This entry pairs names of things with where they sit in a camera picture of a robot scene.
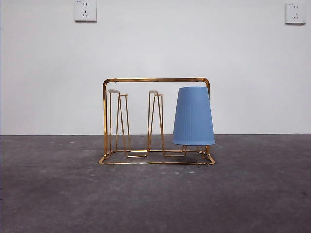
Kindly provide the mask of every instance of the blue plastic cup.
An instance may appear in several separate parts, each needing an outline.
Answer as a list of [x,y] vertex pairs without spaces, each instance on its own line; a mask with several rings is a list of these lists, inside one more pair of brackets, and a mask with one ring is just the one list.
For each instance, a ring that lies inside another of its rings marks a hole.
[[206,87],[192,86],[179,89],[173,143],[191,146],[215,144]]

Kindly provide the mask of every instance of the cup rack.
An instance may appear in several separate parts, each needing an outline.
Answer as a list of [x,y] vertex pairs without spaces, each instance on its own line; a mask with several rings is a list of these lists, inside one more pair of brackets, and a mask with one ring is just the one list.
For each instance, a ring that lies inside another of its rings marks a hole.
[[[206,78],[114,78],[106,79],[103,83],[103,104],[104,104],[104,155],[98,161],[99,164],[195,164],[195,165],[211,165],[215,164],[215,160],[210,155],[209,145],[197,146],[196,150],[187,150],[187,146],[182,146],[180,150],[166,150],[164,144],[164,132],[163,132],[163,94],[159,93],[157,90],[150,90],[148,95],[148,129],[147,129],[147,145],[145,150],[133,150],[131,145],[131,135],[129,130],[129,117],[128,117],[128,94],[120,94],[118,90],[110,89],[107,91],[107,85],[109,83],[121,83],[121,82],[204,82],[208,88],[208,93],[210,94],[210,84]],[[108,116],[108,103],[107,94],[109,93],[109,116]],[[116,116],[116,134],[112,135],[112,95],[117,95],[117,116]],[[125,134],[125,123],[123,120],[122,113],[122,99],[125,99],[126,108],[126,128],[127,134]],[[152,128],[154,121],[154,109],[155,104],[158,107],[159,112],[159,122],[161,129],[161,149],[152,150],[151,140],[152,140]],[[119,117],[121,118],[122,127],[122,137],[124,148],[119,150],[118,145],[118,127],[119,127]],[[112,138],[115,137],[114,149],[112,145]],[[123,152],[126,157],[126,162],[110,162],[109,159],[113,154],[117,152]],[[163,154],[163,158],[166,157],[184,157],[187,152],[196,152],[202,155],[202,158],[207,160],[206,162],[180,162],[180,161],[135,161],[136,157],[148,157],[151,156],[151,152],[160,152]]]

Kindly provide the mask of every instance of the white wall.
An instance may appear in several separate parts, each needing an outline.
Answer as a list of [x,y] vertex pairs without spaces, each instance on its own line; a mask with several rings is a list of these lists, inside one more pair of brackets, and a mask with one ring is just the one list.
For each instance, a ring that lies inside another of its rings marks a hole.
[[[73,0],[2,0],[1,134],[101,134],[111,77],[207,77],[217,134],[311,133],[307,2],[307,24],[286,26],[283,0],[97,0],[95,24],[74,22]],[[171,85],[118,88],[136,134],[136,103],[160,89],[172,133]]]

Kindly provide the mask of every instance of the blue cup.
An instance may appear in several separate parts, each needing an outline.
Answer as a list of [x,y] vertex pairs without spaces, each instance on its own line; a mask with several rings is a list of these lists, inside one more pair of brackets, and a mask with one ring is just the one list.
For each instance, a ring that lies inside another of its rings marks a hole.
[[190,146],[215,144],[206,87],[192,86],[179,89],[173,143]]

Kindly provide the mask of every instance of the electrical socket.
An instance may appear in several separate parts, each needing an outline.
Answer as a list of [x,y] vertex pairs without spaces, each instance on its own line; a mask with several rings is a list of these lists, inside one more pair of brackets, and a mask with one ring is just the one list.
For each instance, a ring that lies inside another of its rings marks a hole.
[[76,22],[96,22],[96,0],[75,0],[74,18]]
[[306,3],[287,2],[285,4],[285,23],[286,24],[305,24],[306,23]]

